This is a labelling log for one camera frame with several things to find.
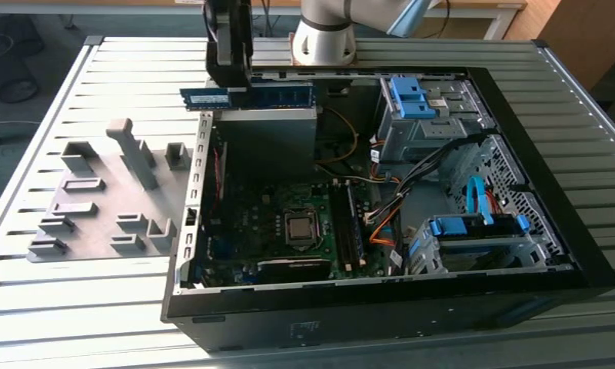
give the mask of floor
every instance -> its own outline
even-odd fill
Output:
[[[206,35],[202,19],[195,15],[38,15],[34,17],[38,30],[47,43],[46,50],[27,58],[26,62],[39,81],[36,98],[16,105],[0,103],[0,121],[42,121],[55,99],[58,89],[88,35],[198,37]],[[285,36],[297,29],[299,17],[283,16],[277,23],[274,35]],[[255,19],[258,35],[263,31],[263,18]],[[387,37],[374,29],[359,27],[359,37]],[[604,106],[610,106],[609,115],[615,121],[615,65],[605,79],[592,91]],[[30,139],[36,131],[31,123],[0,124],[0,195],[11,173],[23,157]]]

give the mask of blue plastic clip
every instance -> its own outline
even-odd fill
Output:
[[[423,119],[437,116],[437,111],[429,107],[426,93],[415,77],[393,77],[393,94],[402,118]]]
[[[439,236],[442,234],[442,227],[441,223],[438,223],[438,220],[431,221],[431,232],[434,236]]]
[[[485,223],[494,224],[493,213],[490,212],[489,197],[485,194],[484,179],[473,175],[467,181],[467,213],[474,213],[474,191],[477,190],[477,201],[480,203],[480,213],[484,215]]]
[[[441,222],[442,229],[445,230],[445,236],[467,234],[465,220],[461,217],[439,218],[438,221]]]
[[[413,254],[414,254],[415,251],[418,250],[421,244],[422,244],[422,242],[419,242],[419,239],[418,239],[418,240],[414,242],[413,246],[410,247],[409,256],[413,256]]]
[[[529,229],[532,228],[532,224],[529,223],[529,219],[526,218],[526,215],[518,214],[516,217],[517,224],[521,226],[521,229],[525,233],[529,233]]]

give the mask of aluminum table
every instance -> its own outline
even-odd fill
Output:
[[[365,65],[490,70],[615,268],[615,125],[552,51],[532,42],[403,39],[362,39],[358,48]],[[290,63],[287,40],[261,39],[255,49],[258,65]],[[130,117],[151,145],[194,140],[199,113],[186,111],[179,89],[207,78],[204,50],[203,38],[95,38],[80,52],[0,199],[0,365],[615,368],[615,290],[508,330],[211,357],[159,320],[167,257],[24,259],[70,139],[103,136],[108,119]]]

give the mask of wooden furniture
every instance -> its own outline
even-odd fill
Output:
[[[301,15],[301,0],[270,0],[273,15]],[[451,14],[443,38],[502,39],[526,0],[450,0]],[[0,13],[24,14],[191,14],[202,0],[0,0]],[[254,0],[255,14],[263,13]],[[429,10],[415,37],[438,32],[446,17],[445,1]]]
[[[615,62],[615,0],[529,0],[506,39],[544,39],[586,89]]]

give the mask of gray plastic part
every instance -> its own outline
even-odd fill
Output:
[[[143,213],[119,214],[116,224],[126,233],[144,233],[148,226],[148,219]]]
[[[122,148],[115,140],[106,136],[95,136],[86,139],[99,156],[87,158],[92,172],[62,173],[60,181],[55,190],[55,198],[51,201],[46,217],[55,217],[54,210],[58,204],[94,203],[99,209],[95,214],[68,214],[67,218],[74,222],[74,232],[47,233],[39,231],[39,237],[54,236],[67,245],[64,254],[36,255],[28,254],[28,260],[35,263],[58,261],[82,261],[111,258],[151,258],[168,255],[168,250],[158,249],[151,239],[146,237],[148,222],[139,231],[124,231],[116,223],[120,214],[146,215],[148,221],[155,220],[160,228],[164,228],[168,219],[175,225],[182,223],[184,197],[187,193],[190,171],[172,171],[166,164],[166,148],[170,141],[183,142],[188,148],[195,138],[170,140],[147,140],[152,159],[158,163],[154,168],[160,186],[151,191],[144,191],[139,179],[128,171],[122,160]],[[103,191],[67,191],[64,183],[68,181],[94,180],[99,178],[104,183]],[[139,234],[146,249],[124,255],[116,252],[112,243],[115,234]]]
[[[88,36],[84,40],[84,46],[100,46],[103,45],[104,36]]]
[[[55,215],[95,215],[99,207],[92,202],[83,202],[78,204],[56,204],[52,209]]]
[[[114,119],[107,128],[107,136],[114,138],[119,146],[122,146],[127,164],[135,172],[144,189],[152,190],[158,188],[158,179],[150,165],[151,152],[148,149],[142,151],[142,147],[146,145],[144,143],[138,144],[135,140],[135,136],[132,135],[132,120],[128,118]]]
[[[136,145],[139,147],[139,150],[142,151],[142,154],[144,154],[146,162],[148,163],[151,168],[155,168],[158,163],[155,162],[155,158],[152,157],[152,152],[151,149],[148,148],[148,144],[146,143],[144,140],[135,140]],[[127,162],[127,157],[126,155],[122,155],[123,163],[126,164],[128,169],[132,169],[131,164]]]
[[[103,191],[104,181],[102,178],[68,179],[62,184],[62,188],[67,192]]]
[[[178,228],[171,219],[167,219],[164,225],[164,231],[158,226],[158,223],[151,220],[148,223],[148,230],[146,237],[151,240],[155,248],[159,251],[168,251],[174,244],[174,237],[178,235]]]
[[[115,234],[111,245],[119,254],[142,252],[146,249],[146,243],[138,234]]]
[[[88,142],[70,142],[62,152],[62,160],[74,173],[92,171],[87,159],[98,156]]]
[[[39,238],[32,241],[30,251],[38,256],[63,255],[67,245],[59,238]]]
[[[66,215],[54,215],[42,219],[39,228],[46,233],[71,233],[75,229],[75,223]]]
[[[192,165],[192,158],[187,146],[182,142],[171,142],[166,147],[166,162],[172,171],[187,171]]]

